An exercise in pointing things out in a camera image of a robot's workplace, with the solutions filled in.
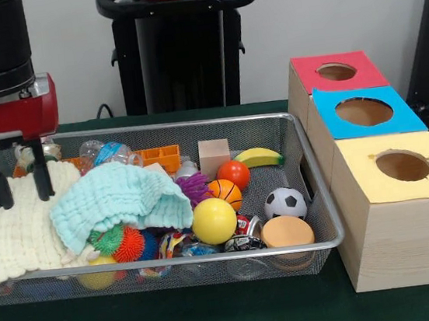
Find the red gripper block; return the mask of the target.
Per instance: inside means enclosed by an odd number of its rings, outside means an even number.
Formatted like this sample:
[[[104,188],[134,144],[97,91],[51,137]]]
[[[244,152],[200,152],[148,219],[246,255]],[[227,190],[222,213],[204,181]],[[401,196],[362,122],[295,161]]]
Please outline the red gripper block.
[[[10,138],[31,140],[34,181],[42,201],[49,201],[55,192],[39,138],[53,134],[57,126],[58,104],[51,75],[38,74],[29,87],[0,97],[0,141]],[[0,208],[7,210],[13,206],[8,180],[0,171]]]

